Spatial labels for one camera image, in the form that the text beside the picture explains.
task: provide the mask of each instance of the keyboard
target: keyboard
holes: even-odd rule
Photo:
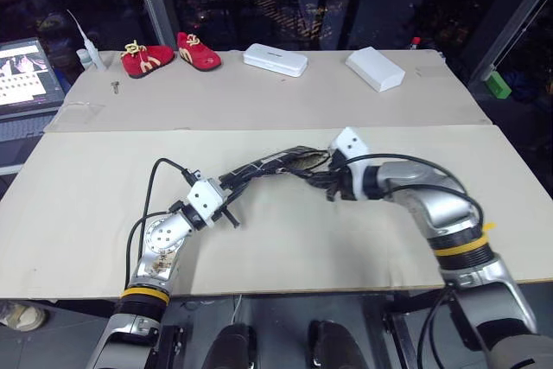
[[[0,143],[40,136],[52,118],[54,114],[0,121]]]

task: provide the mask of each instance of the white table surface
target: white table surface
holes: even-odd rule
[[[146,77],[129,78],[119,53],[109,69],[79,76],[47,131],[302,130],[346,125],[490,124],[436,51],[384,51],[406,72],[401,86],[376,92],[346,67],[351,51],[302,52],[300,78],[247,66],[242,53],[220,53],[210,73],[181,58]],[[119,94],[112,81],[119,81]]]
[[[0,204],[0,297],[119,296],[124,247],[141,215],[154,160],[204,175],[297,144],[324,148],[339,130],[47,134]],[[375,152],[425,157],[451,169],[483,206],[519,281],[553,277],[553,203],[495,126],[364,128]],[[151,209],[188,192],[161,168]],[[442,283],[412,218],[383,201],[330,203],[288,176],[255,181],[221,220],[191,239],[175,294],[393,289]]]

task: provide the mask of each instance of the robotic arm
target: robotic arm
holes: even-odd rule
[[[553,340],[536,334],[534,314],[505,263],[492,251],[483,231],[483,213],[475,211],[474,200],[463,196],[462,185],[433,163],[411,160],[377,166],[370,159],[385,155],[368,155],[367,146],[347,128],[328,152],[298,146],[222,175],[219,182],[204,179],[199,171],[187,172],[191,190],[186,202],[177,202],[169,216],[148,227],[143,254],[87,369],[170,367],[170,361],[162,359],[160,322],[187,239],[222,215],[237,226],[227,206],[250,180],[281,173],[325,188],[330,200],[340,193],[346,200],[385,199],[405,207],[434,251],[444,282],[454,291],[452,312],[469,327],[489,367],[553,367]],[[314,172],[330,157],[329,171]]]

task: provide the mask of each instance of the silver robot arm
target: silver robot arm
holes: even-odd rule
[[[368,153],[351,129],[345,129],[330,149],[338,152],[341,161]],[[444,282],[454,287],[455,306],[485,352],[488,366],[553,367],[553,340],[537,334],[534,314],[503,259],[492,251],[473,205],[429,188],[393,191],[405,185],[435,185],[461,192],[461,185],[418,162],[351,164],[350,196],[356,200],[384,197],[410,212],[434,251]],[[358,198],[360,188],[363,195]]]
[[[200,172],[195,177],[188,203],[149,225],[143,255],[86,369],[158,367],[160,322],[178,274],[179,256],[193,231],[213,226],[226,201],[214,179],[203,179]]]

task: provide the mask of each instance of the green object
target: green object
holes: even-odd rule
[[[509,94],[511,94],[512,89],[507,85],[505,80],[503,80],[503,77],[501,77],[497,71],[493,71],[490,74],[490,77],[484,82],[486,82],[487,88],[498,99],[506,99],[509,97]]]

